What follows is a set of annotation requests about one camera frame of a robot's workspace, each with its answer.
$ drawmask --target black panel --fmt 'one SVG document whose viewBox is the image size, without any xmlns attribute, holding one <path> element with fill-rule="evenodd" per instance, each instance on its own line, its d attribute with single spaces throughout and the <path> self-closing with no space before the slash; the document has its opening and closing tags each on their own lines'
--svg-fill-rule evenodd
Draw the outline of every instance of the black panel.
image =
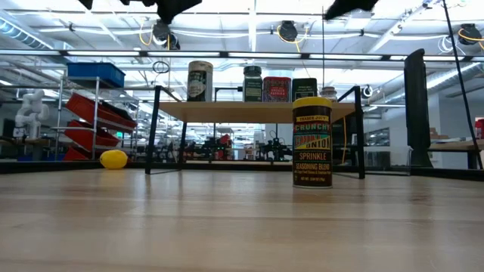
<svg viewBox="0 0 484 272">
<path fill-rule="evenodd" d="M 405 106 L 407 141 L 413 149 L 411 164 L 432 167 L 427 149 L 430 147 L 427 73 L 424 49 L 410 54 L 405 60 Z"/>
</svg>

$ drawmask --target wooden shelf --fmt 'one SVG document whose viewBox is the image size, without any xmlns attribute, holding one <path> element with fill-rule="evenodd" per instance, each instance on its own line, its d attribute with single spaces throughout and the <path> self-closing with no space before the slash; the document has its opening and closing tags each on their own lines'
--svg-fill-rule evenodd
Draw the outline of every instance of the wooden shelf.
<svg viewBox="0 0 484 272">
<path fill-rule="evenodd" d="M 162 102 L 160 110 L 183 122 L 292 123 L 292 103 Z M 333 105 L 332 122 L 355 112 L 353 103 Z"/>
</svg>

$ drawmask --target green canister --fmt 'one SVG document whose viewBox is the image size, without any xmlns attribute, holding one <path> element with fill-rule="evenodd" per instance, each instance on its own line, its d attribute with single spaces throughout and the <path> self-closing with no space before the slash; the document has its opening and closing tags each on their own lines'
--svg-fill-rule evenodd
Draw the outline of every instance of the green canister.
<svg viewBox="0 0 484 272">
<path fill-rule="evenodd" d="M 244 102 L 262 102 L 262 68 L 244 68 Z"/>
<path fill-rule="evenodd" d="M 333 186 L 331 110 L 331 101 L 323 97 L 293 102 L 294 187 Z"/>
</svg>

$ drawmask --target ceiling light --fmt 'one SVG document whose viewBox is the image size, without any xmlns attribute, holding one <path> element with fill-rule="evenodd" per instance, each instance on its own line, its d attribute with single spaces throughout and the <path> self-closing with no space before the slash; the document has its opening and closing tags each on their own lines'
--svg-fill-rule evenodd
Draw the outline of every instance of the ceiling light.
<svg viewBox="0 0 484 272">
<path fill-rule="evenodd" d="M 219 52 L 159 51 L 148 52 L 149 57 L 220 57 Z"/>
<path fill-rule="evenodd" d="M 423 60 L 426 61 L 454 61 L 454 56 L 423 56 Z"/>
<path fill-rule="evenodd" d="M 357 54 L 326 54 L 324 59 L 327 60 L 381 60 L 379 55 L 357 55 Z M 322 59 L 323 54 L 311 54 L 309 58 Z"/>
<path fill-rule="evenodd" d="M 93 56 L 93 57 L 137 57 L 137 51 L 68 51 L 71 56 Z"/>
<path fill-rule="evenodd" d="M 285 54 L 285 53 L 228 53 L 229 57 L 243 57 L 243 58 L 301 58 L 301 54 Z"/>
<path fill-rule="evenodd" d="M 61 53 L 52 50 L 0 50 L 0 55 L 60 56 Z"/>
<path fill-rule="evenodd" d="M 405 105 L 395 105 L 395 104 L 372 104 L 372 107 L 405 107 Z"/>
<path fill-rule="evenodd" d="M 391 56 L 390 60 L 406 60 L 407 56 Z"/>
<path fill-rule="evenodd" d="M 56 92 L 56 91 L 52 91 L 52 90 L 46 90 L 46 89 L 43 89 L 44 91 L 44 95 L 45 96 L 48 96 L 48 97 L 54 97 L 54 98 L 57 98 L 59 97 L 59 93 Z"/>
<path fill-rule="evenodd" d="M 378 109 L 378 107 L 373 106 L 373 107 L 371 107 L 371 108 L 369 108 L 369 109 L 364 110 L 364 112 L 365 112 L 365 113 L 367 113 L 367 112 L 370 112 L 370 111 L 372 111 L 372 110 L 376 110 L 376 109 Z"/>
<path fill-rule="evenodd" d="M 6 82 L 5 80 L 0 79 L 0 83 L 2 83 L 3 85 L 12 86 L 10 82 Z"/>
</svg>

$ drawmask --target yellow cable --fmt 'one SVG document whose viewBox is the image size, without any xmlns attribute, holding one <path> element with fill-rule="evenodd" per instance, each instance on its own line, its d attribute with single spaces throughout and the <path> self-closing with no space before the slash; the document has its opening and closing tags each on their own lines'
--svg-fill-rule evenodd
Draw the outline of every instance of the yellow cable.
<svg viewBox="0 0 484 272">
<path fill-rule="evenodd" d="M 343 148 L 343 159 L 342 159 L 341 164 L 345 163 L 345 156 L 346 156 L 346 117 L 343 117 L 343 131 L 344 131 L 344 135 L 345 135 L 345 142 L 343 144 L 343 146 L 344 146 L 344 148 Z"/>
<path fill-rule="evenodd" d="M 143 30 L 143 25 L 144 25 L 144 21 L 141 22 L 141 28 L 140 28 L 140 32 L 139 32 L 139 40 L 141 41 L 141 43 L 143 45 L 146 45 L 146 46 L 150 46 L 151 45 L 151 42 L 153 41 L 153 27 L 151 27 L 151 32 L 150 32 L 150 41 L 149 42 L 145 42 L 143 40 L 143 35 L 141 34 L 141 31 Z"/>
<path fill-rule="evenodd" d="M 281 40 L 282 40 L 282 42 L 293 43 L 293 44 L 299 44 L 300 42 L 302 42 L 302 41 L 304 41 L 305 39 L 307 39 L 307 38 L 308 38 L 308 30 L 309 30 L 309 29 L 307 29 L 307 28 L 306 28 L 306 33 L 304 33 L 304 37 L 302 37 L 302 38 L 301 38 L 299 41 L 289 42 L 289 41 L 285 40 L 284 38 L 282 38 L 281 34 L 279 33 L 279 30 L 280 30 L 280 29 L 281 29 L 281 25 L 280 25 L 280 26 L 278 26 L 277 31 L 278 31 L 278 36 L 279 36 L 279 39 L 281 39 Z"/>
<path fill-rule="evenodd" d="M 484 42 L 484 39 L 475 39 L 475 38 L 465 36 L 464 34 L 462 34 L 463 31 L 464 31 L 464 29 L 459 30 L 458 34 L 459 34 L 460 37 L 462 37 L 464 39 L 468 39 L 469 41 Z"/>
<path fill-rule="evenodd" d="M 484 49 L 484 45 L 482 45 L 482 42 L 484 42 L 484 39 L 475 39 L 475 38 L 467 37 L 466 35 L 462 34 L 463 31 L 464 29 L 459 30 L 458 34 L 460 37 L 464 39 L 468 39 L 469 41 L 479 42 L 479 45 L 481 46 L 481 48 Z"/>
</svg>

